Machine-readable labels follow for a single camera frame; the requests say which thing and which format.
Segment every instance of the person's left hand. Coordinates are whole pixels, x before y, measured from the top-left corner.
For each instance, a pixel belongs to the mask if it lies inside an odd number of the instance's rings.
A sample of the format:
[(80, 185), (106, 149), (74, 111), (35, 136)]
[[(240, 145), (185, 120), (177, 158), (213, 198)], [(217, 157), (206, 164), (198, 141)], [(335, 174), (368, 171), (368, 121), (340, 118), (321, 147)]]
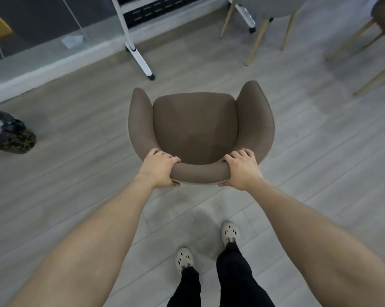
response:
[(152, 149), (147, 154), (138, 175), (152, 183), (154, 188), (167, 186), (180, 186), (178, 182), (170, 179), (172, 166), (180, 162), (179, 157), (174, 157), (159, 149)]

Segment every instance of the black garbage bag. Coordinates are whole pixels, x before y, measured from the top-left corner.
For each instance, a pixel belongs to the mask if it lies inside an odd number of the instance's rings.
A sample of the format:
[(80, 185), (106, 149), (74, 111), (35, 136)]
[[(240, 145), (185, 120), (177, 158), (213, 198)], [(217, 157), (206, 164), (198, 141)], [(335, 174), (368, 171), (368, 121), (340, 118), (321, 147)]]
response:
[(0, 150), (15, 154), (29, 152), (36, 144), (36, 135), (9, 113), (0, 111)]

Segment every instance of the black vent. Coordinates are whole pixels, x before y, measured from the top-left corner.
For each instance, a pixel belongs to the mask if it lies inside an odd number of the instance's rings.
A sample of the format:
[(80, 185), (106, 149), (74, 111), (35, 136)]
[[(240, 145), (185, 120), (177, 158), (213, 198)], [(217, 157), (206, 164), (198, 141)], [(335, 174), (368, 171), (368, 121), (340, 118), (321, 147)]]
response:
[(158, 0), (125, 13), (124, 19), (126, 20), (127, 26), (131, 28), (195, 1), (197, 0)]

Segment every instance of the glass wall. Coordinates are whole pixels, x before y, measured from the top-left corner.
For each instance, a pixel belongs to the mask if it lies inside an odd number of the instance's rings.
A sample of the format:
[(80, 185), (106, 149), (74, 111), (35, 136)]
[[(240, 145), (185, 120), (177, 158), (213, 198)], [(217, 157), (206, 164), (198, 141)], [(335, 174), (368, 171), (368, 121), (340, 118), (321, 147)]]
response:
[(0, 0), (0, 20), (0, 83), (122, 33), (111, 0)]

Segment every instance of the shoe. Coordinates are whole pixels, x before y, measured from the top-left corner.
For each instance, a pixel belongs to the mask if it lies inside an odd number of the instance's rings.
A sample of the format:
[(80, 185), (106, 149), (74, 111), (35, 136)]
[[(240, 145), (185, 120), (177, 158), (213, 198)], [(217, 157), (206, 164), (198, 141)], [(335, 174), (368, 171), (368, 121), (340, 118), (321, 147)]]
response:
[(194, 267), (194, 258), (192, 257), (190, 250), (181, 248), (177, 251), (175, 266), (180, 274), (184, 268)]
[(222, 241), (225, 247), (229, 242), (235, 242), (237, 246), (240, 246), (240, 232), (233, 223), (226, 222), (221, 230)]

